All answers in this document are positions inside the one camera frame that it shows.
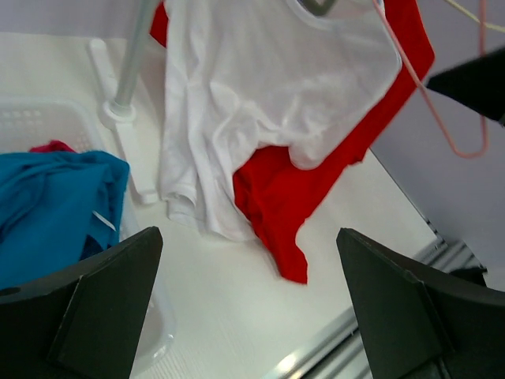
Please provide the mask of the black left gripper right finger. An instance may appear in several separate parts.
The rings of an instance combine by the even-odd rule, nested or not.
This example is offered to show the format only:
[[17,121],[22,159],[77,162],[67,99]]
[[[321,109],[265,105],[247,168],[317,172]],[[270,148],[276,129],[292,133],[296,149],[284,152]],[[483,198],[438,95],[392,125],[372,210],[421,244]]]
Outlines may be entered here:
[[504,293],[343,228],[336,238],[374,378],[502,378]]

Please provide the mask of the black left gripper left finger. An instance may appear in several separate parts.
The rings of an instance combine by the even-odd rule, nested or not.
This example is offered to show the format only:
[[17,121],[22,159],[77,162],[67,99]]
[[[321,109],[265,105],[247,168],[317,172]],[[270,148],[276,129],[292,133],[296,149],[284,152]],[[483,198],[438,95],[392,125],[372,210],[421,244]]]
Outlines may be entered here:
[[108,250],[1,291],[3,378],[127,378],[163,238],[148,227]]

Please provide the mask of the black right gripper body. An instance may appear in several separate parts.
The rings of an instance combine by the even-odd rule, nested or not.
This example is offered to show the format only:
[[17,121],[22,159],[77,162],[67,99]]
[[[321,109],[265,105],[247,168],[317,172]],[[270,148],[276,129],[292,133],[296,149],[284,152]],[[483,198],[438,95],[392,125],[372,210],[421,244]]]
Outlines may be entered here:
[[426,87],[504,126],[504,47],[428,79]]

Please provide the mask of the grey hanger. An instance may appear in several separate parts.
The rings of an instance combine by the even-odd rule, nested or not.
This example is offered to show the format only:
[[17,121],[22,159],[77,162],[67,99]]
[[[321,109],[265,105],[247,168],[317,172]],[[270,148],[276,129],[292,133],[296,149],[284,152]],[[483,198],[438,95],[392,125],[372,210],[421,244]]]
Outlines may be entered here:
[[300,4],[316,17],[327,15],[338,0],[299,0]]

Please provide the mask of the pink hanger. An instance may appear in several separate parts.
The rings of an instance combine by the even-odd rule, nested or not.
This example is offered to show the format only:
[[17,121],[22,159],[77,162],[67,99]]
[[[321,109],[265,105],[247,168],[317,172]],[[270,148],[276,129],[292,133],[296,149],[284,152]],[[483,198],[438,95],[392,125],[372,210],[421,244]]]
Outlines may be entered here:
[[[454,140],[452,139],[449,130],[443,123],[443,119],[441,118],[440,114],[438,113],[435,104],[432,102],[432,100],[429,97],[427,88],[425,85],[421,82],[421,79],[418,77],[416,71],[414,70],[411,61],[409,60],[406,52],[403,50],[401,43],[398,41],[397,36],[395,35],[395,32],[393,31],[391,25],[387,21],[387,18],[385,16],[385,13],[381,10],[378,1],[373,0],[372,4],[374,8],[376,9],[376,12],[378,13],[383,26],[385,27],[387,34],[390,36],[391,41],[395,45],[396,50],[398,51],[401,60],[402,60],[402,65],[407,69],[410,77],[412,78],[414,84],[416,85],[417,89],[421,93],[421,96],[423,100],[425,101],[429,111],[431,112],[433,118],[436,121],[436,124],[440,128],[442,134],[444,135],[447,143],[449,144],[452,152],[463,159],[476,159],[478,157],[483,156],[487,150],[488,150],[488,144],[489,144],[489,138],[488,138],[488,127],[487,127],[487,121],[485,116],[480,116],[480,125],[481,125],[481,137],[482,137],[482,146],[481,148],[476,151],[476,152],[462,152],[460,151]],[[485,53],[485,44],[486,44],[486,21],[487,21],[487,2],[485,0],[480,0],[479,1],[479,14],[477,18],[478,24],[479,24],[479,53],[481,56],[484,55]]]

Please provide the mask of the magenta t shirt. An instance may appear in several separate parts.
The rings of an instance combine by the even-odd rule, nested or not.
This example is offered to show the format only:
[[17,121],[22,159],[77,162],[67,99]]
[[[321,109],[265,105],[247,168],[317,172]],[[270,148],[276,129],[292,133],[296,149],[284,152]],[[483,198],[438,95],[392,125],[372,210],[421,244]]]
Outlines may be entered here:
[[46,144],[32,147],[30,152],[45,153],[45,152],[75,152],[73,148],[68,146],[63,141],[51,140]]

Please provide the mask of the white t shirt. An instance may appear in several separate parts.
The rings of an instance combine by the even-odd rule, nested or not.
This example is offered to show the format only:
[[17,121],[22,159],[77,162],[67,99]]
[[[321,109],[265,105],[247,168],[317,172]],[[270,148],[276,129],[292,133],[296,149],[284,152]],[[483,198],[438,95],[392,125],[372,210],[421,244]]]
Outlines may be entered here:
[[402,63],[381,1],[167,1],[159,180],[168,217],[253,238],[233,176],[265,146],[312,169],[385,96]]

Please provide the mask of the blue t shirt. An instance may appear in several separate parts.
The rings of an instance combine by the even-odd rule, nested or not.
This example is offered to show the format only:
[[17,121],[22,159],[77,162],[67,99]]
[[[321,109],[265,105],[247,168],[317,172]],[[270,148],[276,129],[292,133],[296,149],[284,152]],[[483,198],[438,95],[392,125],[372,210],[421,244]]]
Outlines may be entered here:
[[1,156],[1,287],[118,244],[127,162],[101,151]]

